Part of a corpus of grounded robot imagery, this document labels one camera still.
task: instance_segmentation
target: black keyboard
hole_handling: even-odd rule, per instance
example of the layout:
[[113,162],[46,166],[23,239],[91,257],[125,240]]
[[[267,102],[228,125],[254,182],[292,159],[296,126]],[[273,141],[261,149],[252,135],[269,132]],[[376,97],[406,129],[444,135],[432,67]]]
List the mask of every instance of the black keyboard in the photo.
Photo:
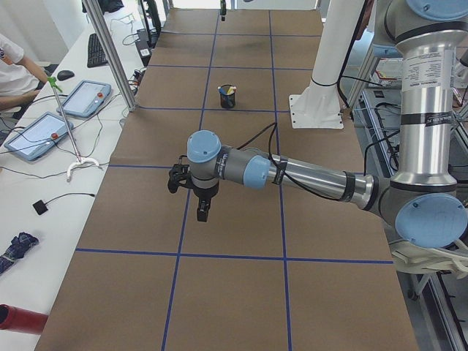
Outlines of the black keyboard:
[[93,33],[88,40],[88,68],[102,66],[107,63],[104,50],[97,38],[97,34]]

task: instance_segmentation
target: light blue tablet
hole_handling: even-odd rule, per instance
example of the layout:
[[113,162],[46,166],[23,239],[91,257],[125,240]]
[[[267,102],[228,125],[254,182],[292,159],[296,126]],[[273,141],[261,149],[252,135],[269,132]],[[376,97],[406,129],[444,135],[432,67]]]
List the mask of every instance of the light blue tablet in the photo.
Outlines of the light blue tablet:
[[67,115],[88,118],[110,94],[110,84],[82,80],[62,103]]
[[25,129],[17,131],[16,136],[4,146],[16,156],[34,161],[49,151],[54,146],[54,141],[57,143],[65,135],[67,135],[67,126],[63,118],[46,112]]

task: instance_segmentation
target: power adapter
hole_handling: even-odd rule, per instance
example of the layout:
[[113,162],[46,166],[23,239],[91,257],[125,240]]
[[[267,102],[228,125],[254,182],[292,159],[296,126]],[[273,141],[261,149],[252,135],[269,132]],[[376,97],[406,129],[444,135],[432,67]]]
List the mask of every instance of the power adapter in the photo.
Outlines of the power adapter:
[[39,200],[36,203],[33,203],[32,207],[34,207],[34,210],[36,210],[37,214],[39,214],[39,215],[49,211],[49,209],[45,205],[44,201],[42,201],[42,200]]

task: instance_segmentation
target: black mouse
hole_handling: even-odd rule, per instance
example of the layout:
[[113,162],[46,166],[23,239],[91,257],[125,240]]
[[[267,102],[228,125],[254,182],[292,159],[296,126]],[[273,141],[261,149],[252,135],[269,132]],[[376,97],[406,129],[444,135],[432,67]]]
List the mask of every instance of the black mouse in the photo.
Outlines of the black mouse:
[[66,80],[66,79],[74,77],[74,76],[75,76],[75,73],[73,73],[72,71],[64,70],[64,71],[60,71],[57,74],[57,79],[58,80]]

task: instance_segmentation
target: person's arm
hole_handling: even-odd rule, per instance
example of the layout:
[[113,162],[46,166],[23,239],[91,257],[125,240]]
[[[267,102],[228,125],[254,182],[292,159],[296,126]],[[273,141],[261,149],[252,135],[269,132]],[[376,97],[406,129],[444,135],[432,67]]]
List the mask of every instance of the person's arm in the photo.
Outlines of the person's arm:
[[16,64],[24,66],[34,77],[39,79],[44,84],[47,83],[47,75],[45,74],[44,70],[37,66],[28,56],[23,56],[23,58]]
[[38,95],[38,90],[30,91],[26,94],[16,97],[0,97],[0,111],[8,110],[9,108],[16,107],[30,103]]

